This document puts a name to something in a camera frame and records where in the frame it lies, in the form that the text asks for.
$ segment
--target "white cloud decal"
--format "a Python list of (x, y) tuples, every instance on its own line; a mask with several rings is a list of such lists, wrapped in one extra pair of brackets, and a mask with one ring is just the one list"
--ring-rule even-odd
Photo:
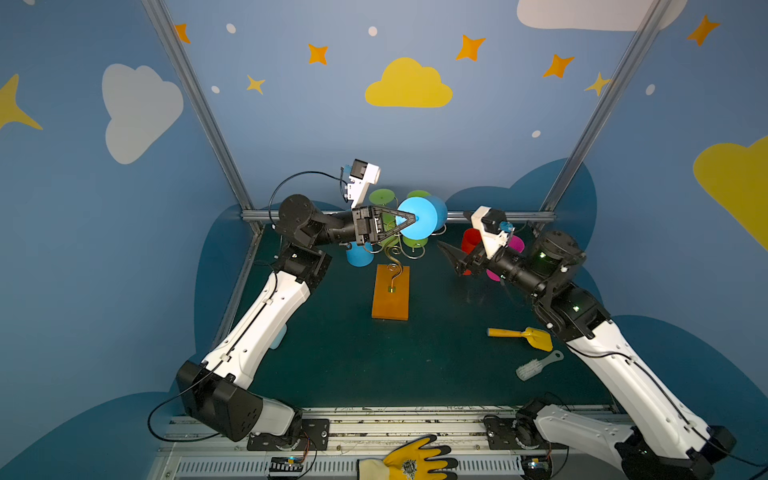
[(107, 67), (101, 79), (107, 125), (107, 149), (121, 164), (135, 162), (179, 118), (184, 98), (176, 84), (163, 81), (142, 65)]
[[(635, 31), (654, 0), (520, 0), (518, 18), (532, 28)], [(672, 0), (661, 27), (674, 22), (687, 0)]]

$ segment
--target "yellow work glove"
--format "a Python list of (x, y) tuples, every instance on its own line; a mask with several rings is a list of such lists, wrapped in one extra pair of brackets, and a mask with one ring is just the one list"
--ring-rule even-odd
[(425, 449), (437, 440), (437, 435), (428, 435), (403, 445), (390, 453), (384, 461), (374, 458), (360, 460), (357, 464), (359, 480), (456, 480), (454, 472), (437, 472), (444, 468), (456, 468), (455, 458), (433, 458), (447, 455), (447, 445)]

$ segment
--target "yellow star decal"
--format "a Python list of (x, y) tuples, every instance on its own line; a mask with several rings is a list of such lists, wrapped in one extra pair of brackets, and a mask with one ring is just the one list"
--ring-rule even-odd
[(611, 81), (610, 78), (607, 80), (603, 80), (603, 75), (600, 72), (598, 72), (598, 79), (595, 81), (595, 83), (592, 84), (591, 87), (585, 88), (584, 91), (594, 90), (595, 92), (597, 92), (599, 97), (600, 93), (603, 91), (603, 87), (607, 85), (610, 81)]
[(458, 57), (456, 57), (456, 60), (461, 60), (462, 58), (469, 58), (473, 61), (478, 60), (478, 48), (480, 48), (480, 45), (482, 45), (482, 42), (485, 41), (484, 38), (480, 38), (479, 40), (472, 40), (470, 37), (463, 35), (464, 37), (464, 45), (462, 46), (462, 50), (458, 53)]
[(316, 61), (322, 63), (323, 65), (328, 65), (326, 63), (326, 52), (328, 51), (328, 47), (316, 47), (315, 45), (310, 44), (310, 63), (315, 63)]
[(16, 105), (16, 89), (18, 88), (18, 74), (11, 77), (8, 83), (0, 88), (0, 128), (12, 121), (29, 125), (32, 128), (42, 130), (38, 122), (32, 120)]
[(260, 94), (264, 95), (264, 92), (261, 91), (261, 84), (266, 80), (255, 81), (250, 77), (250, 75), (248, 75), (248, 80), (250, 80), (250, 85), (248, 85), (246, 90), (258, 90)]
[(190, 38), (187, 37), (187, 24), (182, 23), (181, 25), (174, 25), (176, 27), (176, 33), (179, 34), (179, 40), (183, 41), (184, 43), (191, 43)]
[(574, 59), (575, 57), (570, 58), (560, 58), (557, 55), (555, 55), (552, 58), (552, 66), (547, 70), (547, 73), (545, 73), (543, 76), (548, 77), (549, 75), (557, 75), (560, 78), (563, 78), (563, 74), (565, 73), (565, 67), (568, 66), (569, 63)]
[(694, 30), (694, 33), (688, 35), (688, 40), (695, 40), (696, 43), (701, 46), (701, 44), (704, 43), (704, 39), (707, 38), (707, 35), (719, 26), (719, 23), (710, 22), (710, 19), (705, 15), (699, 24), (699, 28)]

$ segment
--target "yellow cloud decal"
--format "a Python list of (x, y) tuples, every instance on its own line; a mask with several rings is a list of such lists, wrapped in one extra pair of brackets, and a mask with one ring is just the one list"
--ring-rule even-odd
[(768, 250), (768, 137), (751, 147), (717, 144), (694, 162), (699, 184)]
[(453, 91), (432, 67), (422, 67), (412, 58), (398, 58), (384, 70), (382, 80), (366, 90), (366, 101), (376, 107), (443, 107)]

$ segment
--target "scrub brush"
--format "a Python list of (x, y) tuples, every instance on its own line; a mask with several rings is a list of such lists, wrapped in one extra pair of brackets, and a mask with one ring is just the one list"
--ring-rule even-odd
[(543, 360), (533, 359), (525, 365), (519, 366), (515, 371), (518, 374), (518, 377), (520, 377), (520, 380), (524, 382), (525, 380), (530, 379), (532, 376), (536, 376), (541, 373), (544, 367), (550, 363), (559, 362), (560, 360), (563, 360), (563, 352), (560, 350), (555, 350), (554, 352), (550, 353), (547, 358)]

